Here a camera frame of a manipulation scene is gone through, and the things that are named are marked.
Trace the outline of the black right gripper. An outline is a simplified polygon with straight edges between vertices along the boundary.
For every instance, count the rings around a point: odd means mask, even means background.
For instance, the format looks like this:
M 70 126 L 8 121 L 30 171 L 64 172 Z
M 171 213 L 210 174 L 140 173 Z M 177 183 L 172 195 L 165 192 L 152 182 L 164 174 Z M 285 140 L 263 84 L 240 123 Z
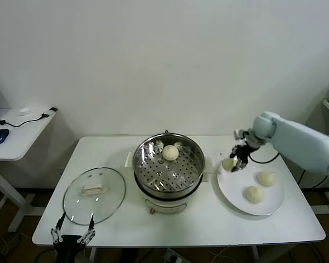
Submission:
M 231 150 L 231 154 L 229 155 L 229 158 L 235 158 L 237 156 L 237 159 L 239 161 L 236 162 L 236 164 L 232 167 L 232 172 L 237 172 L 239 170 L 242 170 L 246 167 L 248 161 L 248 156 L 251 154 L 251 148 L 248 145 L 237 145 L 236 147 L 233 147 Z

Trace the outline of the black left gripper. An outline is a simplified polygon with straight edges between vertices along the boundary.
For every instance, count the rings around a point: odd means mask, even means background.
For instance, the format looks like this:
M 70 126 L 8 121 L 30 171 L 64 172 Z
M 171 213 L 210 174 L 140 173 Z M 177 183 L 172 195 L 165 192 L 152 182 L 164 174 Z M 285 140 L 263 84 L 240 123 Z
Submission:
M 94 229 L 94 214 L 90 218 L 88 231 L 83 235 L 62 235 L 61 227 L 63 225 L 66 213 L 64 212 L 61 218 L 57 221 L 50 233 L 53 239 L 53 247 L 57 252 L 56 263 L 74 263 L 77 253 L 85 248 L 95 236 Z

